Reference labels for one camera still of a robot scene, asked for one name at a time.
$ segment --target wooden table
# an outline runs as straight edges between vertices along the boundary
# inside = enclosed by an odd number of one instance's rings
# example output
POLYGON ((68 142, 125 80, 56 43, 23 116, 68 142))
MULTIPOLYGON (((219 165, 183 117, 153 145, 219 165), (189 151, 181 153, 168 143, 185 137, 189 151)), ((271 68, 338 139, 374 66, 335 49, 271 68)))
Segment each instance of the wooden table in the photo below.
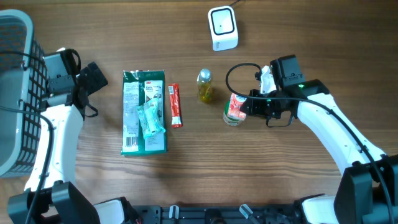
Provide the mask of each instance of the wooden table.
MULTIPOLYGON (((237 63, 267 65, 296 54, 307 80, 319 79, 347 117, 389 155, 398 153, 398 16, 396 2, 252 1, 238 3, 239 45, 214 52, 207 12, 230 2, 136 2, 4 6, 28 13, 46 52, 76 49, 95 61, 109 85, 90 96, 76 157, 77 187, 92 203, 125 196, 133 205, 265 205, 336 193, 340 172, 300 121, 269 129, 248 118, 225 124, 231 93, 226 72, 237 63), (197 100, 196 78, 213 72, 216 100, 197 100), (183 128, 167 130, 168 153, 120 156, 123 70, 165 70, 180 84, 183 128)), ((258 88, 253 68, 232 74, 233 88, 258 88)), ((166 98, 166 121, 170 105, 166 98)), ((27 178, 0 180, 0 223, 8 198, 27 178)))

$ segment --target light blue packet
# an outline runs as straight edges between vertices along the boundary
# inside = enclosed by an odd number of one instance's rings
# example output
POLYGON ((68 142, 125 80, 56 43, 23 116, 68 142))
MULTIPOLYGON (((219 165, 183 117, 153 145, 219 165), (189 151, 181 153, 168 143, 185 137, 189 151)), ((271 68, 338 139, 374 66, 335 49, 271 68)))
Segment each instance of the light blue packet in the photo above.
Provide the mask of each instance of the light blue packet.
POLYGON ((136 107, 139 121, 142 127, 144 139, 147 139, 159 132, 166 132, 166 129, 160 124, 157 116, 158 97, 153 97, 148 102, 136 107))

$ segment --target gray plastic basket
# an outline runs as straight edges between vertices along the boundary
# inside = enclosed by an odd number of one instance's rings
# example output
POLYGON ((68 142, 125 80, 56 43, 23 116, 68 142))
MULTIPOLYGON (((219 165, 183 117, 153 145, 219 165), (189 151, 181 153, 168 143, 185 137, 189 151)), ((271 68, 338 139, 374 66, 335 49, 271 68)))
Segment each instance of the gray plastic basket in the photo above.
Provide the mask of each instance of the gray plastic basket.
MULTIPOLYGON (((22 11, 0 11, 0 51, 4 50, 44 56, 34 39, 32 20, 22 11)), ((37 60, 0 54, 0 105, 38 112, 46 80, 47 69, 37 60)), ((29 175, 39 145, 39 117, 0 110, 0 122, 0 177, 29 175)))

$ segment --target bottle cap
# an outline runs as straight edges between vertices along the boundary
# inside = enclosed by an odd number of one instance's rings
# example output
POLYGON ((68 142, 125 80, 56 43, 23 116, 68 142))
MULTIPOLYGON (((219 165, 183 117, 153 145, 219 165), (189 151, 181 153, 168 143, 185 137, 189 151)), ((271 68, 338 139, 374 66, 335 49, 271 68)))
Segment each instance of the bottle cap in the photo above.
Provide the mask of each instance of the bottle cap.
POLYGON ((203 82, 208 82, 211 80, 211 72, 207 68, 200 70, 199 76, 203 82))

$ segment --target red candy stick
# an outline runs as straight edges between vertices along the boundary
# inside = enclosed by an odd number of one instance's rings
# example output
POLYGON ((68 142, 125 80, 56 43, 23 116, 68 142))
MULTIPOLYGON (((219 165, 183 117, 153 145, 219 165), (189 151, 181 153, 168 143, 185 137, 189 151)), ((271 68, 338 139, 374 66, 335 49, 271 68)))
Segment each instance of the red candy stick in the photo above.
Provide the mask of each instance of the red candy stick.
POLYGON ((178 84, 169 85, 170 103, 172 105, 172 128, 182 127, 180 112, 180 88, 178 84))

